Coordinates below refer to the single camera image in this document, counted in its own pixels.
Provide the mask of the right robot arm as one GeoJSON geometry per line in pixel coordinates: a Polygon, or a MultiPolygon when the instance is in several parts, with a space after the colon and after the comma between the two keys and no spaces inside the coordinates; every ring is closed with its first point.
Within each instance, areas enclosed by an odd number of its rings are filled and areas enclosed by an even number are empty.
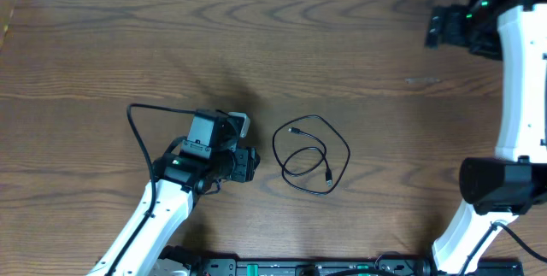
{"type": "Polygon", "coordinates": [[[546,0],[469,0],[433,8],[425,45],[450,44],[503,64],[502,116],[492,157],[460,167],[462,201],[418,275],[518,273],[480,260],[500,231],[546,202],[546,0]]]}

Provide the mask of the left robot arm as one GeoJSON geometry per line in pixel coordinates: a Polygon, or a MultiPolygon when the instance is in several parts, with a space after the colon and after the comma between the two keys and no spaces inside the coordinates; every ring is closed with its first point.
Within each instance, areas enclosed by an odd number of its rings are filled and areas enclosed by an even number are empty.
{"type": "Polygon", "coordinates": [[[170,255],[168,240],[190,216],[200,197],[216,194],[223,181],[250,182],[260,162],[252,147],[241,147],[250,118],[220,110],[192,112],[188,135],[178,137],[155,161],[150,181],[130,220],[92,275],[198,275],[195,259],[170,255]]]}

